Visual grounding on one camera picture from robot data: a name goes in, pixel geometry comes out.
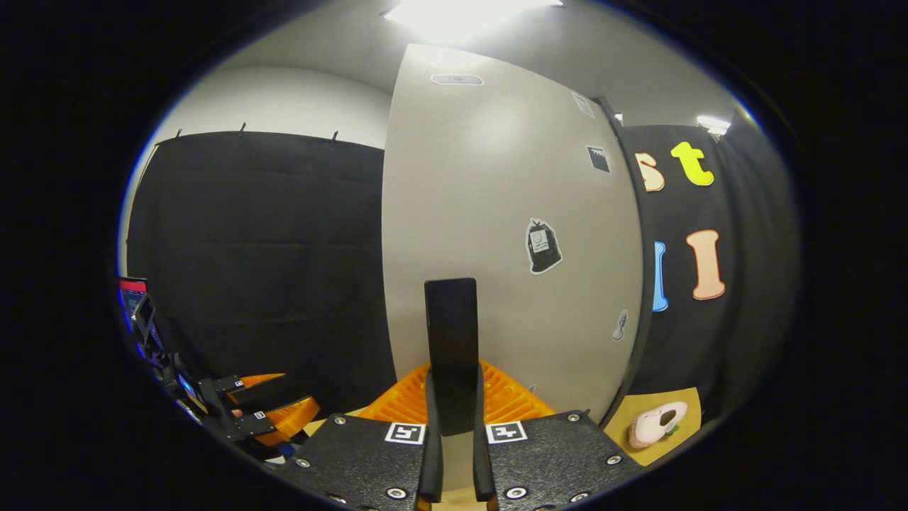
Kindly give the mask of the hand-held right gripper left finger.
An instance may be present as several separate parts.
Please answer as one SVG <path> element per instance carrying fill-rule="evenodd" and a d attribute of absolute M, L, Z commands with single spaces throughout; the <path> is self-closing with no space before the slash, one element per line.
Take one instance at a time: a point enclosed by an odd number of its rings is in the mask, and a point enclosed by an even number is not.
<path fill-rule="evenodd" d="M 359 414 L 325 419 L 281 479 L 344 510 L 431 510 L 441 501 L 443 456 L 429 363 Z"/>

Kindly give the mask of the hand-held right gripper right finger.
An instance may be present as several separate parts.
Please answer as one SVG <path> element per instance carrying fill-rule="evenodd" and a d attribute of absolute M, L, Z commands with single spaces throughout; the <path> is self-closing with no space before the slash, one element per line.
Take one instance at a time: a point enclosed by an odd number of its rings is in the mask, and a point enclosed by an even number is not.
<path fill-rule="evenodd" d="M 476 405 L 475 493 L 489 510 L 577 510 L 644 471 L 587 412 L 558 413 L 484 361 Z"/>

